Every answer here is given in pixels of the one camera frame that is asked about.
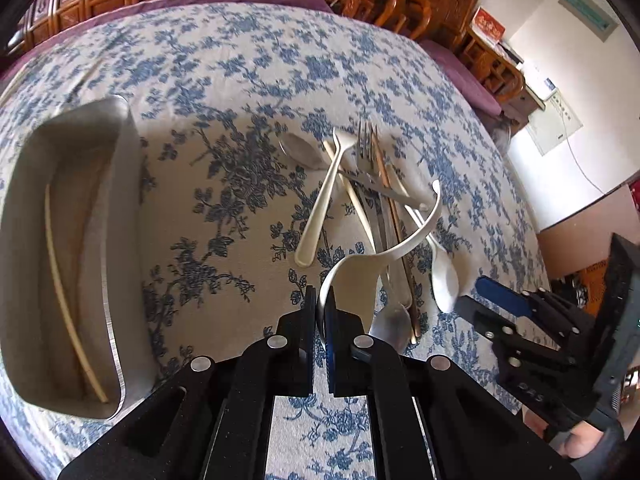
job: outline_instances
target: table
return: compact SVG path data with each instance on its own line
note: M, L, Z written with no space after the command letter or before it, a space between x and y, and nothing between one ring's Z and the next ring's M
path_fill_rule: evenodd
M463 293L487 274L517 290L546 285L524 200L468 103L416 44L323 12L258 4L159 9L109 22L31 59L0 115L0 198L25 137L44 119L107 94L126 97L142 142L140 253L159 377L192 356L238 355L299 307L345 254L370 251L336 188L309 269L293 251L323 174L290 163L275 134L321 149L334 126L379 125L410 191L439 178L435 237ZM347 165L353 167L353 155ZM407 353L452 357L505 405L487 342L430 294L431 253L412 253L422 337ZM269 480L364 480L374 474L362 398L334 399L316 345L315 394L277 399ZM0 415L53 479L109 424L24 404L0 369Z

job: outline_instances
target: white plastic spoon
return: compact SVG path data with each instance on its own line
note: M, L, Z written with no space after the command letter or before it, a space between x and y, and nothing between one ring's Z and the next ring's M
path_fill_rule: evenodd
M350 254L334 266L324 279L318 294L316 316L320 338L324 343L324 305L329 288L334 287L336 307L356 314L362 320L365 333L369 332L373 320L378 289L378 277L392 262L415 249L424 237L436 226L442 208L440 183L433 181L437 193L436 204L427 221L406 240L388 251L379 254Z
M311 210L305 230L300 237L300 242L294 255L294 260L300 267L309 267L314 262L318 239L320 238L326 211L329 209L329 200L331 200L331 193L334 189L335 177L338 175L340 161L344 152L352 148L357 140L354 135L334 128L334 142L338 154L329 165L314 208Z
M389 171L391 186L398 186L401 192L406 193L406 189L395 171ZM424 223L424 218L419 211L406 208L415 224L420 227ZM460 293L460 284L458 283L458 274L453 266L446 249L441 246L438 241L429 233L427 241L431 247L431 289L433 297L436 300L438 308L445 312L453 312L453 306L456 303L458 294Z

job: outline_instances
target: metal screw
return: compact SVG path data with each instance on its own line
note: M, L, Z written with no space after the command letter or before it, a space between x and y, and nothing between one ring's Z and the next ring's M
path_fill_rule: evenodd
M200 357L196 357L191 361L191 370L194 372L203 372L205 370L209 370L211 366L211 359L208 357L204 357L201 355Z
M359 335L353 338L353 344L358 348L371 348L373 346L373 339L368 335Z
M431 359L431 367L443 372L451 368L451 361L449 361L448 357L444 357L444 355L436 355L436 357Z
M267 339L269 348L283 348L287 345L287 338L283 335L272 335Z

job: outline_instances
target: chopstick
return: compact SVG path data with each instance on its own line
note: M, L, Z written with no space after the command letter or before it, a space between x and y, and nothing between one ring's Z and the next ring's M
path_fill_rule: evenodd
M62 279L60 278L60 270L58 269L58 260L56 258L56 248L53 243L53 231L51 228L51 184L47 184L47 188L44 192L44 225L47 239L47 253L49 254L49 266L51 267L51 277L53 278L53 287L56 291L56 297L58 298L62 319L65 321L66 331L71 339L71 345L78 356L82 370L84 371L89 384L91 384L95 395L98 397L100 402L109 402L109 399L104 393L102 385L100 384L98 377L95 375L94 369L84 352L84 347L78 337L78 332L76 332L76 327L74 326L71 313L69 312L69 306L66 302L65 289L62 286Z
M382 155L382 150L380 149L380 143L378 142L377 126L375 129L375 133L371 135L371 143L376 155L376 163L378 164L378 171L380 172L382 184L385 187L391 188L389 175L386 172L385 159ZM394 231L396 232L396 237L398 238L398 242L401 242L402 231L400 229L400 216L398 215L398 208L396 207L396 203L393 200L391 200L390 198L387 198L386 200L389 204L389 209L391 210L391 221L394 226ZM418 309L415 304L414 277L411 274L411 269L409 269L409 262L407 261L405 256L402 258L402 266L404 267L404 274L406 275L406 280L411 292L411 305L409 306L409 317L411 318L411 325L413 327L411 334L411 343L416 344L417 338L420 337L420 319L418 318Z
M327 155L329 155L331 160L334 160L335 151L334 151L334 147L331 145L331 142L328 140L325 140L322 142L322 145L324 146L324 149L326 150ZM375 252L376 247L373 243L373 234L371 233L371 226L369 225L369 221L367 220L367 215L364 212L364 209L362 208L362 204L360 204L358 195L353 189L353 186L351 185L351 182L349 182L348 178L342 176L341 174L338 175L338 178L342 183L342 187L346 190L347 195L349 195L349 198L351 199L351 203L353 204L353 208L356 210L356 215L358 215L358 218L360 219L360 223L362 224L364 232L367 235L367 238L369 239L369 243L371 244L371 247L373 247L373 250Z

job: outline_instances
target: cable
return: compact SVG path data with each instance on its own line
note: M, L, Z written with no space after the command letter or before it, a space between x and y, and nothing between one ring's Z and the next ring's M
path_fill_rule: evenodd
M575 165L578 166L578 169L580 170L580 173L582 173L582 176L587 180L587 182L589 184L591 184L595 189L597 189L600 192L601 195L605 195L605 192L603 190L601 190L598 186L596 186L593 183L593 181L586 175L586 173L584 173L584 171L582 170L582 167L578 163L578 159L575 158L574 150L572 150L571 143L569 142L569 135L567 135L567 132L566 132L566 124L564 123L564 110L562 110L562 107L561 107L560 103L558 103L558 108L559 108L559 112L560 112L560 118L562 119L562 127L564 128L564 138L566 139L566 145L569 147L569 151L571 152L571 156L574 158Z

